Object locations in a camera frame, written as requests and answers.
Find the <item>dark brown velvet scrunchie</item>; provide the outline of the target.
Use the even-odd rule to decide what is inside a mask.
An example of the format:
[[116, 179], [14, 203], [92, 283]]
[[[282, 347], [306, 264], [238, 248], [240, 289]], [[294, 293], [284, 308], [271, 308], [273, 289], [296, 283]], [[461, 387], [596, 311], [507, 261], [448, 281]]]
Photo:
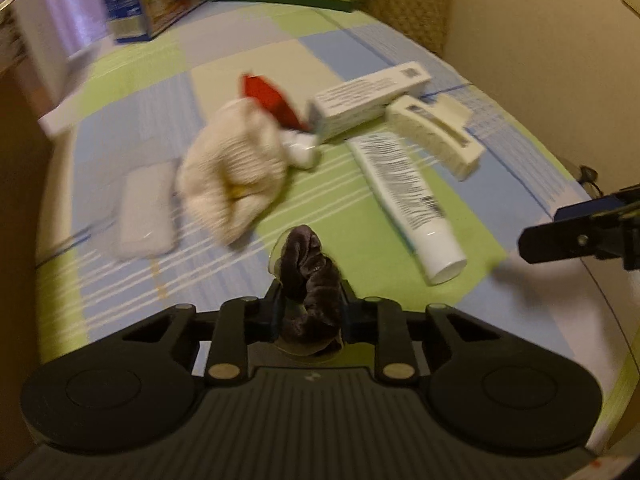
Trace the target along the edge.
[[282, 286], [285, 310], [277, 345], [296, 358], [341, 348], [342, 274], [306, 224], [278, 238], [269, 272]]

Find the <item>white cream tube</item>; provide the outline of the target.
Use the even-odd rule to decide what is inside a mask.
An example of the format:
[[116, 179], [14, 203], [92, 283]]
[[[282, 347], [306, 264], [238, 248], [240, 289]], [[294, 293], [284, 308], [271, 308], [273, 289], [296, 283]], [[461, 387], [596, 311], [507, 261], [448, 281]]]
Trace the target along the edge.
[[466, 266], [466, 255], [398, 136], [390, 132], [360, 134], [349, 139], [347, 146], [427, 281], [439, 285], [456, 278]]

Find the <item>clear plastic tray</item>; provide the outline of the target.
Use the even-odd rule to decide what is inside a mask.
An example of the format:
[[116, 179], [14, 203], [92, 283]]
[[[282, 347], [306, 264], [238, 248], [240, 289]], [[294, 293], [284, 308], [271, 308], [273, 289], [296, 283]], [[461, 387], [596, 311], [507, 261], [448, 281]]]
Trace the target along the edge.
[[137, 166], [103, 194], [106, 207], [91, 222], [91, 239], [103, 255], [124, 261], [171, 252], [177, 244], [174, 220], [175, 159]]

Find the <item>white knitted cloth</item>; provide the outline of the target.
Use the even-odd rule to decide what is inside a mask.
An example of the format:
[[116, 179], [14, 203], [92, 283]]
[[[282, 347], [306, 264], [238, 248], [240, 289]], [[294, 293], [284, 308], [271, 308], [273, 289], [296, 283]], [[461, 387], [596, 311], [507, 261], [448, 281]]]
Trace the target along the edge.
[[241, 238], [281, 193], [288, 161], [280, 125], [253, 98], [228, 102], [183, 157], [176, 190], [221, 245]]

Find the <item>small white bottle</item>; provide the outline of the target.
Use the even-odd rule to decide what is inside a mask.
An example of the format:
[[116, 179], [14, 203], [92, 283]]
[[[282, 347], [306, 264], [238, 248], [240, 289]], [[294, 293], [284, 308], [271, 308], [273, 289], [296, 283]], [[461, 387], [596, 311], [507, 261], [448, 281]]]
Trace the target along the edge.
[[319, 150], [317, 136], [299, 130], [281, 130], [280, 139], [286, 161], [291, 167], [311, 170], [318, 165]]

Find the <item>white plastic hair claw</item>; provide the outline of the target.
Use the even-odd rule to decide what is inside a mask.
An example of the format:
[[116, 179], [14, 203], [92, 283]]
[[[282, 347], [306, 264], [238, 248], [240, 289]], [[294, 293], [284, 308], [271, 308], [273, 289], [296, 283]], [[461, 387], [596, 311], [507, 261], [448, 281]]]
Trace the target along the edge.
[[485, 153], [469, 132], [473, 115], [469, 107], [446, 94], [431, 103], [401, 96], [385, 111], [394, 133], [424, 148], [459, 181], [477, 170]]

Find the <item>long white medicine box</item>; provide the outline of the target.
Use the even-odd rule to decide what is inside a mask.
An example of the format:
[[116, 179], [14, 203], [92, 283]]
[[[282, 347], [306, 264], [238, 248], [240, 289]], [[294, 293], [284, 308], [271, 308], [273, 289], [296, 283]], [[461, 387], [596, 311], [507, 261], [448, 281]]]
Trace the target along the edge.
[[418, 98], [432, 76], [418, 62], [378, 70], [317, 93], [308, 103], [307, 124], [321, 142], [383, 116], [401, 96]]

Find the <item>red snack packet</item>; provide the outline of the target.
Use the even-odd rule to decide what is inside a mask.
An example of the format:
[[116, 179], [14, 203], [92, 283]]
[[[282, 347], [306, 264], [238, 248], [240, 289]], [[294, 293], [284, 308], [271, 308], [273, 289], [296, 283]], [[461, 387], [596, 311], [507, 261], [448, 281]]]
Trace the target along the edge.
[[283, 129], [308, 130], [307, 125], [298, 117], [286, 97], [268, 79], [244, 74], [241, 78], [241, 89], [243, 96], [256, 100]]

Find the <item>checkered bed sheet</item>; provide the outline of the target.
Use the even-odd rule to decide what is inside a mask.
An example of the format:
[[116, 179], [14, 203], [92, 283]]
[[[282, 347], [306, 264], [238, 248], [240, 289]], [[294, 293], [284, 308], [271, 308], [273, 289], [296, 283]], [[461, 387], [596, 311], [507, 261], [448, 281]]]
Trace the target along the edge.
[[[119, 187], [134, 168], [178, 160], [219, 107], [253, 73], [302, 112], [318, 92], [405, 62], [431, 76], [425, 99], [469, 107], [480, 166], [458, 180], [414, 144], [407, 154], [448, 216], [468, 263], [453, 280], [428, 284], [340, 140], [316, 168], [292, 171], [273, 210], [238, 248], [216, 244], [180, 207], [169, 254], [118, 261]], [[611, 442], [639, 380], [639, 278], [616, 261], [531, 266], [518, 255], [528, 226], [549, 221], [585, 191], [532, 134], [451, 66], [366, 14], [276, 4], [209, 3], [156, 39], [118, 46], [104, 39], [79, 55], [65, 100], [42, 118], [56, 143], [40, 221], [38, 324], [53, 359], [162, 310], [202, 311], [262, 294], [267, 261], [291, 226], [316, 231], [355, 292], [419, 311], [450, 304], [574, 359], [598, 378], [602, 414], [590, 445]]]

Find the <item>brown cardboard storage box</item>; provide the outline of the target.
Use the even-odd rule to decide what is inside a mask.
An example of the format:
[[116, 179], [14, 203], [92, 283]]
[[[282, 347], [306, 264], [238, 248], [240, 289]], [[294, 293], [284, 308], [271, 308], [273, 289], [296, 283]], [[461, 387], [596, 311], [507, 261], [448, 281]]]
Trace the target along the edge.
[[12, 70], [1, 72], [1, 468], [34, 447], [21, 388], [39, 364], [36, 247], [52, 145]]

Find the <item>white appliance box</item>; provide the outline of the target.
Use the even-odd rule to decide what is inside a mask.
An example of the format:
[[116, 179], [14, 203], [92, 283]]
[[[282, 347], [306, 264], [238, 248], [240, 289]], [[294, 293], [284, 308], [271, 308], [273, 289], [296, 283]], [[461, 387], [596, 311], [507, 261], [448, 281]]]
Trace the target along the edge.
[[68, 57], [46, 0], [1, 3], [1, 70], [12, 70], [41, 117], [65, 96]]

